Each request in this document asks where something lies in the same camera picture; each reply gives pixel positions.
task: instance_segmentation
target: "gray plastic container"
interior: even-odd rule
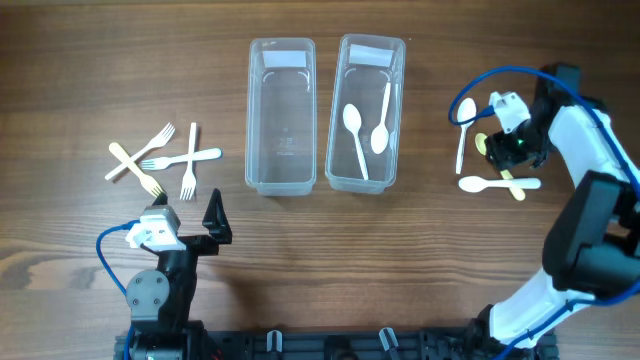
[[[345,35],[333,90],[331,125],[325,174],[336,190],[379,194],[396,179],[402,115],[402,90],[406,47],[397,38],[373,35]],[[391,83],[385,125],[389,144],[381,154],[371,149],[371,132],[380,124],[387,82]],[[364,180],[353,135],[344,126],[342,112],[353,104],[362,118],[358,133],[369,180]]]
[[[311,39],[251,43],[245,181],[266,196],[308,195],[316,182],[316,53]]]

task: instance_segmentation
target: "plastic spoon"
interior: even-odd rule
[[[342,120],[344,126],[353,134],[353,139],[356,142],[356,152],[358,153],[358,162],[360,162],[360,170],[362,171],[362,177],[365,180],[369,180],[369,173],[367,172],[367,164],[364,162],[364,154],[362,153],[362,146],[360,145],[360,138],[358,137],[358,131],[362,126],[362,118],[358,109],[352,104],[347,104],[342,111]]]
[[[458,121],[469,120],[476,116],[476,103],[472,98],[466,98],[458,106]],[[464,143],[467,139],[467,129],[473,125],[474,121],[460,125],[460,142],[458,143],[458,157],[456,158],[456,174],[462,172],[462,157],[464,156]]]
[[[476,135],[476,148],[482,156],[487,156],[487,145],[485,143],[485,140],[487,140],[487,135],[483,133],[478,133]],[[509,170],[500,171],[500,176],[502,176],[502,178],[505,180],[513,179],[513,175],[511,175],[511,172]],[[522,201],[526,197],[524,191],[519,187],[510,187],[509,191],[511,192],[511,195],[513,195],[513,197],[518,201]]]
[[[539,189],[542,183],[540,179],[525,178],[512,180],[485,180],[479,176],[467,176],[458,181],[460,189],[467,192],[480,192],[488,187],[518,186],[522,189]]]
[[[371,132],[371,149],[376,154],[382,153],[389,143],[389,131],[385,126],[385,121],[387,119],[390,94],[391,83],[388,82],[387,86],[384,88],[384,97],[382,98],[382,115],[380,116],[380,124]]]

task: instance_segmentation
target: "plastic utensil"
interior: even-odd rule
[[[517,185],[522,189],[539,189],[540,179],[524,178],[511,180],[485,180],[479,176],[466,176],[458,181],[460,189],[467,192],[480,192],[488,187],[511,187]]]
[[[196,148],[196,123],[191,123],[189,130],[189,153],[187,154],[187,171],[182,177],[182,190],[180,190],[180,200],[191,200],[196,190],[196,176],[193,174],[193,152]]]
[[[360,112],[352,104],[347,104],[342,112],[342,118],[344,120],[344,126],[353,134],[353,139],[356,143],[356,152],[358,153],[358,162],[360,162],[360,170],[362,171],[362,177],[365,180],[369,180],[369,173],[367,172],[367,164],[364,161],[364,154],[362,153],[362,146],[360,145],[360,138],[358,137],[358,131],[362,126],[362,118],[360,118]]]
[[[381,154],[387,148],[389,143],[389,131],[385,126],[387,119],[387,109],[389,108],[389,95],[391,94],[391,83],[388,82],[384,88],[384,97],[382,98],[382,115],[380,115],[380,124],[371,132],[371,149],[376,154]]]
[[[202,151],[196,151],[193,153],[193,161],[213,160],[222,156],[222,150],[219,148],[212,148]],[[140,163],[142,170],[164,170],[175,163],[185,162],[189,159],[189,154],[174,156],[174,157],[160,157],[155,159],[143,160]]]
[[[472,98],[466,98],[458,106],[458,121],[469,120],[476,116],[476,103]],[[460,142],[458,143],[458,156],[456,157],[456,174],[462,172],[462,157],[464,156],[464,143],[467,139],[467,129],[474,122],[460,125]]]
[[[153,177],[143,173],[142,170],[140,170],[138,165],[133,162],[133,159],[129,157],[129,154],[127,154],[127,152],[122,148],[122,146],[120,146],[120,144],[112,142],[111,144],[109,144],[109,151],[111,151],[113,156],[118,158],[118,160],[120,160],[125,167],[128,167],[129,170],[131,170],[131,172],[140,179],[140,184],[145,190],[149,192],[149,194],[153,195],[154,197],[158,197],[164,192],[160,184],[158,184],[158,182]]]
[[[173,125],[171,125],[171,123],[168,123],[164,127],[164,129],[162,129],[162,131],[160,131],[160,133],[158,135],[156,135],[153,139],[151,139],[151,141],[149,141],[149,143],[145,147],[142,148],[142,150],[140,150],[137,153],[133,154],[133,156],[131,156],[131,160],[135,162],[140,157],[142,157],[142,155],[144,155],[147,152],[149,152],[149,150],[160,148],[160,147],[163,147],[163,146],[167,145],[167,143],[169,142],[169,139],[171,139],[171,137],[173,136],[173,134],[175,132],[176,132],[176,128],[173,127]],[[113,169],[110,173],[108,173],[104,177],[104,179],[105,180],[111,180],[111,178],[113,178],[114,176],[118,175],[120,172],[122,172],[122,170],[124,170],[126,168],[127,168],[127,166],[123,162],[122,164],[118,165],[118,167]]]
[[[476,135],[476,148],[478,149],[478,151],[480,152],[480,154],[482,156],[487,156],[487,145],[485,143],[485,140],[487,139],[487,135],[483,134],[483,133],[478,133]],[[513,179],[513,175],[511,175],[511,172],[509,170],[502,170],[500,171],[500,176],[502,176],[503,179],[505,180],[511,180]],[[522,201],[525,199],[526,195],[524,194],[524,191],[517,187],[517,186],[512,186],[509,188],[509,192],[511,192],[511,195],[513,195],[513,198],[518,200],[518,201]]]

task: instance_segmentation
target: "wooden table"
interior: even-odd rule
[[[174,139],[154,156],[200,148],[224,158],[197,166],[197,200],[176,201],[183,166],[154,173],[182,220],[201,233],[214,187],[234,231],[201,259],[191,316],[209,330],[378,329],[466,324],[539,267],[545,235],[573,187],[562,159],[516,175],[540,191],[456,186],[459,130],[446,111],[480,73],[563,60],[583,70],[585,94],[605,99],[613,126],[640,159],[637,122],[640,6],[601,1],[217,1],[200,5],[28,7],[0,10],[0,358],[109,359],[129,324],[95,238],[140,215],[152,198],[107,146],[135,151],[167,122]],[[402,38],[407,62],[398,178],[380,196],[334,191],[323,175],[338,55],[345,33]],[[311,196],[265,198],[244,182],[249,44],[312,38],[317,50],[318,180]],[[472,93],[534,79],[502,75]],[[495,119],[471,128],[492,133]],[[464,174],[494,177],[467,147]],[[155,259],[124,233],[105,255],[127,282]],[[562,359],[632,359],[640,301],[581,312],[558,328]]]

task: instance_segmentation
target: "fork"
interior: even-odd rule
[[[222,156],[222,150],[219,148],[212,148],[202,151],[196,151],[193,153],[193,161],[201,160],[213,160]],[[189,159],[189,154],[174,156],[174,157],[161,157],[149,160],[143,160],[140,163],[142,170],[164,170],[170,165],[185,162]]]
[[[140,157],[142,157],[142,155],[144,155],[147,152],[149,152],[149,150],[151,150],[151,149],[155,149],[155,148],[159,148],[159,147],[163,147],[163,146],[167,145],[167,143],[169,142],[169,139],[171,139],[171,137],[173,136],[173,133],[175,133],[175,132],[176,132],[176,128],[173,127],[173,125],[171,125],[171,123],[168,123],[164,127],[164,129],[162,129],[162,131],[160,131],[160,133],[158,135],[156,135],[153,139],[151,139],[151,141],[149,141],[147,146],[142,148],[142,150],[138,151],[137,153],[133,154],[133,156],[131,157],[131,161],[135,162]],[[125,165],[125,163],[122,162],[122,164],[118,165],[117,168],[113,169],[110,173],[108,173],[104,177],[104,179],[105,180],[110,180],[111,178],[113,178],[114,176],[118,175],[119,173],[122,172],[122,170],[124,170],[126,168],[127,168],[127,165]]]
[[[164,192],[160,184],[158,184],[158,182],[154,178],[146,175],[142,172],[142,170],[140,170],[138,165],[133,162],[133,160],[129,157],[129,154],[127,154],[127,152],[122,148],[122,146],[120,146],[120,144],[112,142],[111,144],[109,144],[109,151],[111,151],[113,156],[118,158],[118,160],[122,161],[124,166],[128,167],[131,172],[136,174],[136,176],[140,179],[140,184],[145,190],[149,192],[149,194],[153,195],[154,197],[158,197]]]
[[[191,123],[189,130],[189,153],[187,155],[187,171],[182,177],[182,190],[180,200],[191,200],[196,190],[196,176],[193,174],[193,152],[196,148],[196,123]]]

